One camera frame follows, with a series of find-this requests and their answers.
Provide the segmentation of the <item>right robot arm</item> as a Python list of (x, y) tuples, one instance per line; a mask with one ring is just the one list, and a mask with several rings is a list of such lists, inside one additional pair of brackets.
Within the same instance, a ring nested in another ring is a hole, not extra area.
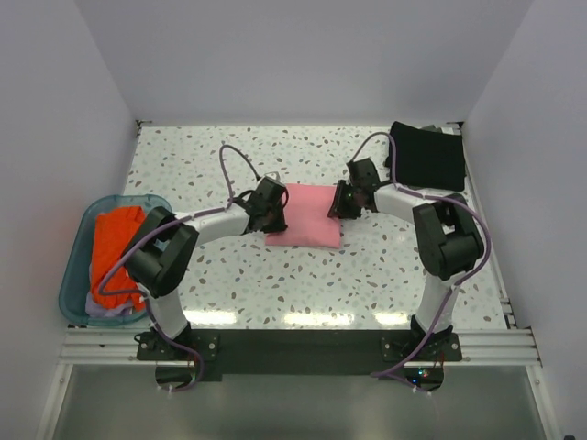
[(349, 177), (337, 183), (328, 215), (358, 219), (364, 211), (392, 215), (414, 226), (416, 248), (426, 271), (421, 302), (411, 318), (408, 347), (431, 359), (452, 332), (452, 312), (462, 279), (485, 256), (474, 212), (458, 193), (428, 195), (382, 181), (370, 159), (347, 163)]

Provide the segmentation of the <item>pink t-shirt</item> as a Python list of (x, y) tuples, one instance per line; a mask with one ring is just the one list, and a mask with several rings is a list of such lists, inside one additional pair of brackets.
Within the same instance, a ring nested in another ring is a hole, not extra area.
[(288, 204), (284, 208), (287, 228), (265, 238), (266, 246), (333, 248), (341, 246), (341, 225), (328, 216), (335, 186), (288, 183)]

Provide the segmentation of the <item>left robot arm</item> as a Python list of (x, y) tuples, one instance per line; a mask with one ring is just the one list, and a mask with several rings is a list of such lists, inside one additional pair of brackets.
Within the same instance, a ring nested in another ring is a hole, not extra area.
[(167, 358), (183, 358), (190, 348), (191, 326), (178, 286), (196, 247), (224, 237), (283, 232), (288, 201), (283, 183), (263, 177), (255, 189), (226, 208), (184, 218), (165, 208), (150, 211), (124, 250), (122, 266), (146, 300), (148, 315), (160, 333), (157, 347)]

